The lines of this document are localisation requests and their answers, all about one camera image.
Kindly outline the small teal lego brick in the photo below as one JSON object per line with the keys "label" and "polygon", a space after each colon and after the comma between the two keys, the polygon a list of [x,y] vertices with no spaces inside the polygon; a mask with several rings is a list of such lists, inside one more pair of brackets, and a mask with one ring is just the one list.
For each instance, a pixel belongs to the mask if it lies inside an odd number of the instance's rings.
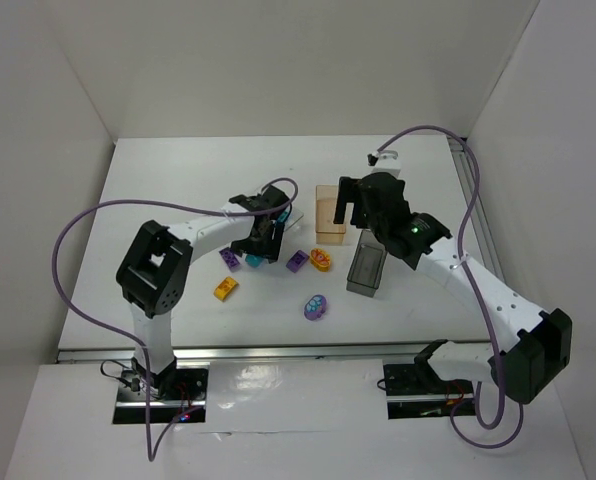
{"label": "small teal lego brick", "polygon": [[288,211],[285,211],[276,219],[276,221],[278,223],[285,223],[289,216],[290,216],[290,213]]}

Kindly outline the teal rounded lego brick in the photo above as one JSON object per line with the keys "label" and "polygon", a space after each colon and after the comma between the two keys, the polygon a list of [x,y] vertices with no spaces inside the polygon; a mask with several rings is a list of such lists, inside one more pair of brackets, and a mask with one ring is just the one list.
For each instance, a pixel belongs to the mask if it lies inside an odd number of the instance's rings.
{"label": "teal rounded lego brick", "polygon": [[252,268],[258,268],[264,262],[264,258],[248,254],[245,258],[245,262]]}

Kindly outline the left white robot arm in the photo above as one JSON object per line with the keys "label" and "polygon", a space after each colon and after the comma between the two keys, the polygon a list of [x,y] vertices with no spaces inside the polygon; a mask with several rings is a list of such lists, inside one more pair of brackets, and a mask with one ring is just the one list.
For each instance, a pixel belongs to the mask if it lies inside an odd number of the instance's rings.
{"label": "left white robot arm", "polygon": [[182,299],[190,266],[204,255],[225,250],[236,257],[278,260],[290,198],[267,185],[261,192],[234,196],[217,215],[176,225],[154,220],[138,230],[116,274],[130,304],[133,335],[139,340],[133,370],[159,395],[174,382],[177,359],[171,341],[172,310]]}

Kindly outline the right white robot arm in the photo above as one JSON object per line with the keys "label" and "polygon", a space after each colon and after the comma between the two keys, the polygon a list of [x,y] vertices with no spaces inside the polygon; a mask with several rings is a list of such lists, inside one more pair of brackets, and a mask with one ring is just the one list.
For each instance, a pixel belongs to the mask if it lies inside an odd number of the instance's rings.
{"label": "right white robot arm", "polygon": [[405,183],[385,172],[339,180],[334,221],[346,216],[368,229],[386,252],[434,280],[483,318],[488,343],[437,340],[415,359],[424,382],[490,383],[522,405],[568,365],[572,320],[524,299],[466,252],[449,229],[428,213],[411,211]]}

